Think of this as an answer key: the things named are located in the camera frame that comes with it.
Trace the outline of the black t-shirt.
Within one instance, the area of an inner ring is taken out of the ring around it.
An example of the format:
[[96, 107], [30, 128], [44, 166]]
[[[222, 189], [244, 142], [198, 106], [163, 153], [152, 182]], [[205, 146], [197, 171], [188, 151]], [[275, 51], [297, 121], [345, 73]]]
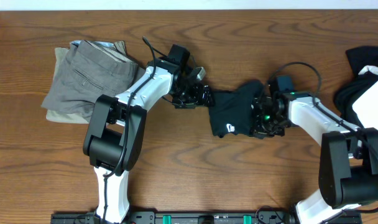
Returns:
[[213, 92], [214, 105], [208, 108], [211, 131], [219, 138], [227, 134], [253, 137], [253, 101], [263, 91], [259, 80], [244, 83], [234, 91]]

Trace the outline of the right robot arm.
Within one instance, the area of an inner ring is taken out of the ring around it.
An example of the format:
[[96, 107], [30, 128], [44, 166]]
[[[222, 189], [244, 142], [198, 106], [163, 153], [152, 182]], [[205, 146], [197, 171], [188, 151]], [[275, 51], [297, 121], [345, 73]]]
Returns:
[[363, 206], [378, 201], [378, 130], [341, 119], [315, 95], [295, 90], [288, 76], [269, 80], [266, 88], [269, 95], [253, 102], [253, 133], [283, 136], [299, 127], [321, 147], [318, 190], [285, 213], [282, 223], [361, 222]]

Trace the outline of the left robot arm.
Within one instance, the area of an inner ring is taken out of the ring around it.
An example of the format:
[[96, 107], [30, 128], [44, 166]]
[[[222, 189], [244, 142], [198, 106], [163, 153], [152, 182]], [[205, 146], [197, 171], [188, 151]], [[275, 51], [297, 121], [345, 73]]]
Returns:
[[83, 153], [98, 178], [95, 223], [122, 223], [129, 211], [129, 171], [141, 153], [147, 113], [165, 95], [176, 109], [210, 107], [214, 98], [202, 83], [203, 67], [190, 66], [190, 51], [174, 44], [167, 55], [154, 57], [143, 76], [126, 91], [101, 95], [86, 132]]

